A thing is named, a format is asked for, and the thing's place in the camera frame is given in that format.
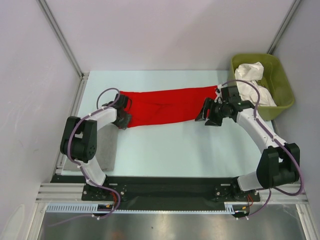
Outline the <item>red t shirt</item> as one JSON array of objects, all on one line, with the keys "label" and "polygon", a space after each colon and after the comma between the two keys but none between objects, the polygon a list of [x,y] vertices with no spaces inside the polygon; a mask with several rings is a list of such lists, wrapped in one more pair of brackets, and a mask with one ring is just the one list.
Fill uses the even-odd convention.
[{"label": "red t shirt", "polygon": [[206,98],[215,99],[217,86],[148,92],[121,91],[129,98],[125,111],[131,115],[129,128],[194,120]]}]

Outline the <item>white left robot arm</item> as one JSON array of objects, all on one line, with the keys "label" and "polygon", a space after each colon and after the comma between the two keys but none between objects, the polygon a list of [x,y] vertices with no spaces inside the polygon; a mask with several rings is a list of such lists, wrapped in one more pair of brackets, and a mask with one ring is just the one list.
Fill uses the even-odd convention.
[{"label": "white left robot arm", "polygon": [[107,199],[110,193],[117,193],[105,184],[107,175],[96,158],[98,131],[108,125],[125,130],[132,119],[129,114],[131,106],[132,100],[128,96],[117,93],[114,101],[103,104],[82,118],[70,116],[65,123],[60,152],[77,166],[85,183],[93,187],[93,194],[100,200]]}]

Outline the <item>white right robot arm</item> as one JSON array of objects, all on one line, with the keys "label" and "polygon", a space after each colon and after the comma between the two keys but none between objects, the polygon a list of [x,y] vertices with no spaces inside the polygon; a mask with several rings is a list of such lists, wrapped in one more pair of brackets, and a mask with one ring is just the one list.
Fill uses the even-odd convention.
[{"label": "white right robot arm", "polygon": [[300,148],[279,137],[261,118],[257,104],[242,100],[236,85],[220,85],[216,98],[207,97],[195,121],[220,127],[230,118],[241,126],[258,147],[261,157],[254,172],[235,177],[230,194],[242,201],[250,191],[275,189],[301,181]]}]

